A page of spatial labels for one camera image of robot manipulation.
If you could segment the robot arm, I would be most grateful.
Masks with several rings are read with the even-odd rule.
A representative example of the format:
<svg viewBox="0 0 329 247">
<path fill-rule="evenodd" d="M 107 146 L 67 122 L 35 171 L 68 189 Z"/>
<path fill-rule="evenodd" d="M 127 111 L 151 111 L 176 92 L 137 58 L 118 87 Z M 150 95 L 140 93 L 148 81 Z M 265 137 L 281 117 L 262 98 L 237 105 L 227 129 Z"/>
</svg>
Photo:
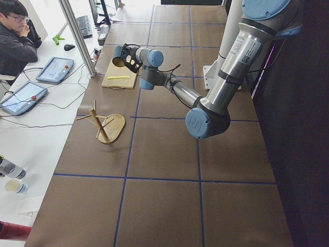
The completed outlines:
<svg viewBox="0 0 329 247">
<path fill-rule="evenodd" d="M 205 97 L 158 69 L 163 62 L 160 51 L 133 45 L 129 54 L 142 66 L 140 87 L 164 86 L 186 104 L 190 108 L 186 127 L 195 138 L 221 134 L 230 125 L 228 105 L 263 45 L 296 35 L 302 26 L 302 9 L 303 1 L 232 1 L 220 46 L 224 57 L 214 63 L 214 83 Z"/>
</svg>

